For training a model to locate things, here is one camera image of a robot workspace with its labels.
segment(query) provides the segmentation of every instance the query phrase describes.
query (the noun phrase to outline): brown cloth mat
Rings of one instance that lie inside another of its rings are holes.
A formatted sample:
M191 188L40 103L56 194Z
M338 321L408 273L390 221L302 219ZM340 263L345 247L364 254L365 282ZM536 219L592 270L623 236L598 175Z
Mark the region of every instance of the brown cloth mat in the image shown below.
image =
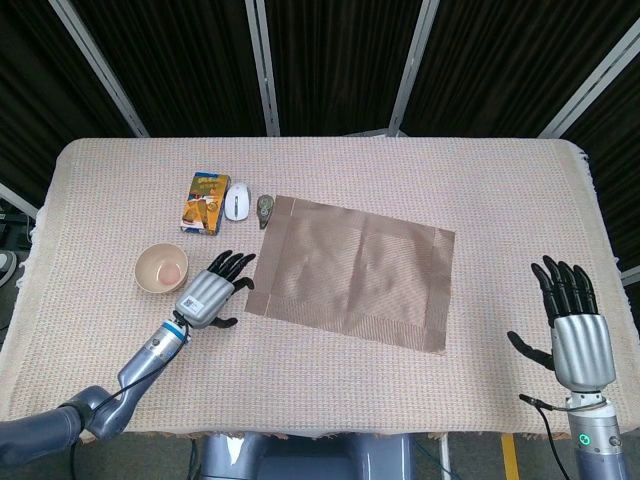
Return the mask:
M278 196L245 310L439 352L453 242L447 230Z

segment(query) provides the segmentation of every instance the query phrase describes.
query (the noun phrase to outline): orange box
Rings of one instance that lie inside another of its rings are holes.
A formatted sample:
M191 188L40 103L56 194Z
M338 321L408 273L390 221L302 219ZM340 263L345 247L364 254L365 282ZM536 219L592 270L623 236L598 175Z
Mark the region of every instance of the orange box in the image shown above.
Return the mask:
M228 175L196 172L182 213L180 228L183 232L218 233L229 183Z

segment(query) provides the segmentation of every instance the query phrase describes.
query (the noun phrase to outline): beige bowl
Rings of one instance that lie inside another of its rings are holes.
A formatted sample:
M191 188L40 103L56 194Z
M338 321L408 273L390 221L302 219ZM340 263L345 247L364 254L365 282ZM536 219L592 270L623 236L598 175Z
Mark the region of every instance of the beige bowl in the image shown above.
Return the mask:
M167 293L178 289L187 278L189 261L180 247L158 243L147 248L138 257L135 268L136 282L150 293Z

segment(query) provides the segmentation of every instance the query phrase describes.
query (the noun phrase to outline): metal pole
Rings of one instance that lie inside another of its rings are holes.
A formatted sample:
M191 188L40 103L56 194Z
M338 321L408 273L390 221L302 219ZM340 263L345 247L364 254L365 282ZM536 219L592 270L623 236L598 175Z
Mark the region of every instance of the metal pole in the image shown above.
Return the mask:
M273 78L273 65L271 62L271 46L269 43L269 30L267 26L267 14L262 0L245 0L247 8L247 20L251 34L251 46L256 62L258 75L258 88L262 99L262 113L267 130L267 136L280 136L280 121L278 118L278 105L276 102L275 80Z
M451 461L449 457L449 434L440 437L440 465L442 465L442 480L451 480Z
M560 138L640 52L640 18L549 122L538 138Z
M433 21L436 18L438 4L439 0L422 1L416 28L413 31L413 39L411 40L411 46L407 54L407 61L404 65L402 80L400 80L400 86L398 87L396 103L393 106L393 113L391 114L391 120L389 122L389 130L387 132L387 136L389 137L395 137L402 124L404 112L407 109L409 97L411 97L411 91L413 90L413 85L418 75L420 63L422 62L422 55L427 46Z
M0 197L4 198L7 202L9 202L11 205L16 207L18 210L26 213L27 215L29 215L31 218L35 220L36 214L38 213L38 209L33 205L31 205L29 202L27 202L20 195L15 193L13 190L11 190L9 187L1 183L0 183Z
M620 274L620 279L622 280L622 286L624 287L636 282L640 282L640 265L622 272Z
M84 22L76 12L69 0L49 0L49 4L55 10L56 14L64 24L65 28L76 42L76 45L89 62L91 69L102 83L113 103L131 127L136 137L148 137L149 132L142 124L142 120L133 107L133 104L127 97L122 85L118 81L115 73L102 55L102 52L93 40L93 37L84 25Z

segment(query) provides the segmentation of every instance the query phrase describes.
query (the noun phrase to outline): white mouse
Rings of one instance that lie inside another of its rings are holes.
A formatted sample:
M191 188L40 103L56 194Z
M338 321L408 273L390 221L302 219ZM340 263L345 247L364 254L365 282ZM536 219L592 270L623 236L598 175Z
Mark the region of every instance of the white mouse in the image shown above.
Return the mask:
M244 220L249 216L251 193L244 183L234 183L224 197L224 216L229 220Z

